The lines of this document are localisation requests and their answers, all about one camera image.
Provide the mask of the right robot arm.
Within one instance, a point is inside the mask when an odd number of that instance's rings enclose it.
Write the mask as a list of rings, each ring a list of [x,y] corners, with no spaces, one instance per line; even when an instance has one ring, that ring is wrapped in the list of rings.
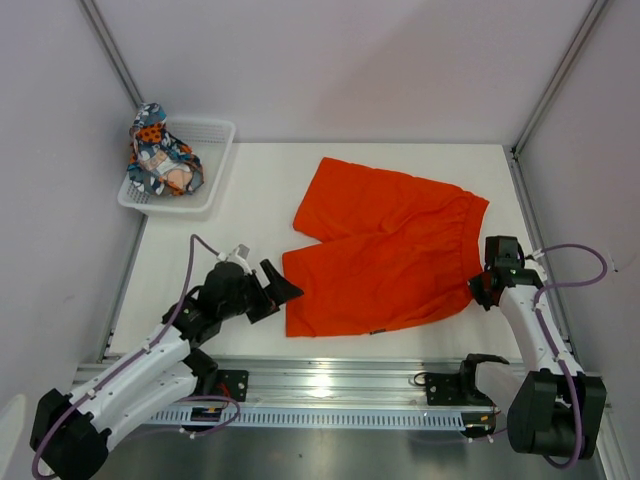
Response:
[[[548,318],[548,294],[559,284],[546,284],[527,267],[547,254],[525,255],[511,236],[485,241],[483,271],[469,290],[485,310],[496,307],[507,320],[526,370],[515,375],[496,355],[470,354],[461,363],[458,395],[468,403],[485,397],[507,416],[507,436],[517,453],[543,457],[566,470],[592,457],[606,403],[603,380],[587,374]]]

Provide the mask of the orange shorts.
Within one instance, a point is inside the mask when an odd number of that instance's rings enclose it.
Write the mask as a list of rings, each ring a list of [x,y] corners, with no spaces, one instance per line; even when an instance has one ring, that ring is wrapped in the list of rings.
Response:
[[[304,292],[286,307],[287,336],[390,332],[462,312],[488,206],[456,185],[323,158],[293,220],[316,242],[282,256]]]

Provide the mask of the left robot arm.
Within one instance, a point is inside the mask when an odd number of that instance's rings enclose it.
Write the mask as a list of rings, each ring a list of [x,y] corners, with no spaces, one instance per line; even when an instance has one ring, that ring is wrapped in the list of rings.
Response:
[[[31,432],[33,476],[43,478],[46,465],[59,479],[91,478],[126,436],[174,402],[238,405],[202,345],[225,321],[246,316],[259,322],[304,294],[270,261],[260,266],[266,285],[238,260],[218,262],[203,284],[184,290],[136,350],[68,393],[47,392]]]

